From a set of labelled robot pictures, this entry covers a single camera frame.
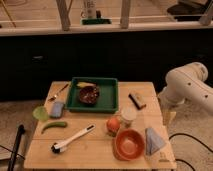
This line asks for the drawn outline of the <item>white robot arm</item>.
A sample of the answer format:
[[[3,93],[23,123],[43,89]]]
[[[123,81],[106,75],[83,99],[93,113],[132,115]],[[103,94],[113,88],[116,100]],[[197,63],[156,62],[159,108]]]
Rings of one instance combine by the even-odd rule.
[[[205,84],[207,78],[208,70],[200,62],[174,68],[166,74],[166,86],[158,94],[165,126],[176,116],[173,108],[182,105],[186,99],[213,115],[213,88]]]

